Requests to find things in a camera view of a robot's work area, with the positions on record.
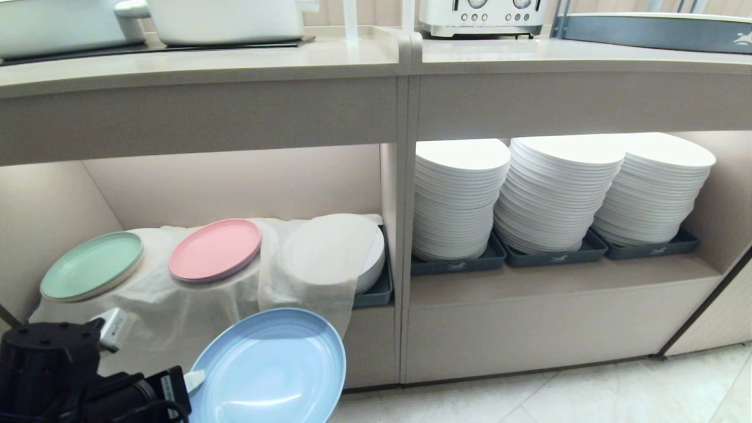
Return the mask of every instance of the black tray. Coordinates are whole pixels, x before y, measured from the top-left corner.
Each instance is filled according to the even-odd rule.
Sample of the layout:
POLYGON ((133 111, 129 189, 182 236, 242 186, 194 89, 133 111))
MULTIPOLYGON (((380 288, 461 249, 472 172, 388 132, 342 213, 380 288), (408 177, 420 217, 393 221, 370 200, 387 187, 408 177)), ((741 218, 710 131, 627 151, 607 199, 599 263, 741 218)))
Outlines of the black tray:
POLYGON ((297 40, 276 41, 271 43, 257 44, 221 44, 211 46, 166 46, 164 44, 131 44, 120 47, 97 48, 93 50, 72 51, 69 53, 48 54, 46 56, 19 57, 18 59, 0 59, 0 66, 23 65, 26 63, 49 62, 51 60, 78 59, 81 57, 117 56, 120 54, 133 53, 162 53, 165 51, 194 51, 194 50, 228 50, 239 48, 275 48, 275 47, 300 47, 315 40, 309 36, 297 40))

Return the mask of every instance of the wall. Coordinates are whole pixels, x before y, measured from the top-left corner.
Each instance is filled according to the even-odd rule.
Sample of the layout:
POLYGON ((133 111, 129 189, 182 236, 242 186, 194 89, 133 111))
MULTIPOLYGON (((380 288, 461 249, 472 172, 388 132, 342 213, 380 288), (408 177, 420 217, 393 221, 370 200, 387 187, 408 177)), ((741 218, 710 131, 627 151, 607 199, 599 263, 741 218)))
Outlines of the wall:
POLYGON ((752 132, 675 135, 707 148, 717 159, 683 226, 700 238, 697 254, 725 274, 752 239, 752 132))
POLYGON ((85 160, 126 229, 381 213, 378 145, 85 160))
POLYGON ((0 303, 26 318, 60 256, 122 229, 80 161, 0 167, 0 303))

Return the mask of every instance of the beige floor tile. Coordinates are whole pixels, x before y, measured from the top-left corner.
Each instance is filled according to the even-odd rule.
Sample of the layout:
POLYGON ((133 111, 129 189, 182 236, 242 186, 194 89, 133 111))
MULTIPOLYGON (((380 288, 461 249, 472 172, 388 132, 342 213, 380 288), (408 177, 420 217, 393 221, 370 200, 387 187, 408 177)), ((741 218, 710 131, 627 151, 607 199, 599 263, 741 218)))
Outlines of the beige floor tile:
POLYGON ((711 423, 752 423, 752 358, 747 359, 711 423))
POLYGON ((345 395, 330 423, 498 423, 553 377, 512 376, 345 395))
POLYGON ((708 423, 752 347, 559 373, 524 403, 538 423, 708 423))
POLYGON ((536 423, 536 421, 530 417, 524 407, 519 406, 499 423, 536 423))

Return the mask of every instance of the toaster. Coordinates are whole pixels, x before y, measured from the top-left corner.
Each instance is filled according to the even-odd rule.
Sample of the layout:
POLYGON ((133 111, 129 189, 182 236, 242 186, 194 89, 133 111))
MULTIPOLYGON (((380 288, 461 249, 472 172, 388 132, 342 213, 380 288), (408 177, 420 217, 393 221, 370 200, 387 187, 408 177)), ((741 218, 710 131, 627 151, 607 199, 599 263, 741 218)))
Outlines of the toaster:
POLYGON ((541 33, 546 0, 420 0, 419 29, 434 37, 541 33))

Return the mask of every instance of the light blue plate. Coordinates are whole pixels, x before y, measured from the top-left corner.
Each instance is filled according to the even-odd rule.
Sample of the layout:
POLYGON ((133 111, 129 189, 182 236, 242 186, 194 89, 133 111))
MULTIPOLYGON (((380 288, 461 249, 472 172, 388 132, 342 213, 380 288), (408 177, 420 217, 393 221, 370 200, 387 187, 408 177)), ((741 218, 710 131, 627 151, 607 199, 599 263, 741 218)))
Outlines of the light blue plate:
POLYGON ((191 422, 325 423, 339 401, 347 362, 337 331, 301 309, 260 312, 225 330, 192 371, 191 422))

